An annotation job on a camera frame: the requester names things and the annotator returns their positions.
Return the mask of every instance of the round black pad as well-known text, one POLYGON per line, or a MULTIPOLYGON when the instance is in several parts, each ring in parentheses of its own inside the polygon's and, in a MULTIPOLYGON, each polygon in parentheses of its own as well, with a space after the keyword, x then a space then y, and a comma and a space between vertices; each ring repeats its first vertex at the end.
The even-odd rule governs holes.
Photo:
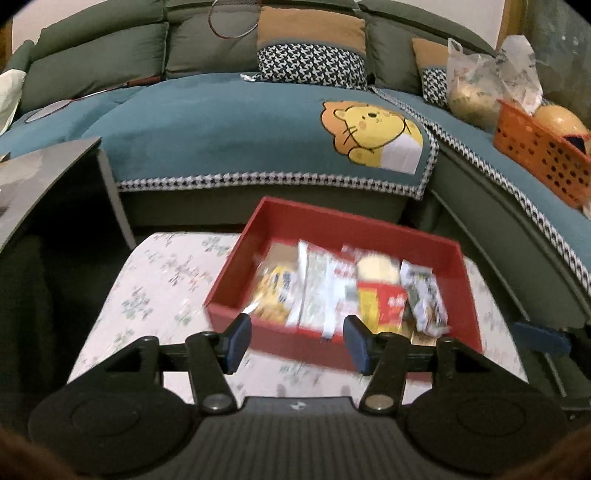
POLYGON ((448 467, 494 475, 533 460, 567 432, 558 407, 541 394, 452 394, 431 390, 413 402, 407 432, 448 467))
POLYGON ((32 413, 29 433, 80 473, 147 468, 185 441, 189 407, 163 388, 143 393, 57 392, 32 413))

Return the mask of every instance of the metal screw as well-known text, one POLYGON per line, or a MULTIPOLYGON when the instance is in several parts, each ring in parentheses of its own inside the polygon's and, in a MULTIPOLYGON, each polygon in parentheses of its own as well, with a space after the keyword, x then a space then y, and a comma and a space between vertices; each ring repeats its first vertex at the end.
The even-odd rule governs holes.
POLYGON ((223 393, 208 395, 203 399, 202 406, 211 413, 221 413, 232 405, 232 399, 223 393))
POLYGON ((365 406, 371 410, 387 410, 394 405, 394 400, 387 395, 370 395, 365 399, 365 406))

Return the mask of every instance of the snack bag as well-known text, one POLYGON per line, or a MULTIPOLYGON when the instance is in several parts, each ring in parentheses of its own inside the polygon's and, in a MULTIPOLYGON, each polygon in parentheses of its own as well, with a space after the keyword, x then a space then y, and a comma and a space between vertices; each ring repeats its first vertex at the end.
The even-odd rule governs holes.
POLYGON ((408 292, 417 331, 435 338, 449 333, 447 310, 433 270, 404 260, 400 267, 400 279, 408 292))
POLYGON ((361 319, 372 333, 394 332, 410 338, 412 330, 404 321, 407 293, 399 285, 357 283, 361 319))
POLYGON ((297 248, 273 243, 261 262, 255 286, 243 313, 286 326, 300 317, 303 282, 297 265, 297 248))
POLYGON ((400 262, 348 245, 342 251, 356 261, 361 321, 373 333, 394 332, 410 338, 413 328, 405 318, 407 292, 400 286, 400 262))
POLYGON ((331 339, 342 335, 347 315, 359 315, 355 263, 304 241, 298 243, 298 266, 305 272, 299 325, 331 339))

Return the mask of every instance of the cartoon lion applique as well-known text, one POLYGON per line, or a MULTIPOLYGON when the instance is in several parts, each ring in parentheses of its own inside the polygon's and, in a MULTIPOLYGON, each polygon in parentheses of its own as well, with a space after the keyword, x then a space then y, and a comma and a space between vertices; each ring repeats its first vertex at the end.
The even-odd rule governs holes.
POLYGON ((423 136, 403 114, 359 102, 324 102, 320 120, 335 137, 335 150, 368 167, 414 174, 423 136))

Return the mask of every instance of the red box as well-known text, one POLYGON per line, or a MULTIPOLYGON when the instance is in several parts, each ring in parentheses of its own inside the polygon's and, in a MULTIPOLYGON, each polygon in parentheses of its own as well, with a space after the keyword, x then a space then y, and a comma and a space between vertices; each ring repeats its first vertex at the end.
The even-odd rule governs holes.
MULTIPOLYGON (((450 336, 480 352, 480 331, 460 246, 435 235, 358 215, 271 197, 261 200, 205 301, 221 332, 246 305, 256 273, 272 242, 297 241, 340 252, 343 244, 385 253, 433 269, 447 309, 450 336)), ((286 328, 252 317, 251 347, 301 362, 354 370, 341 336, 286 328)))

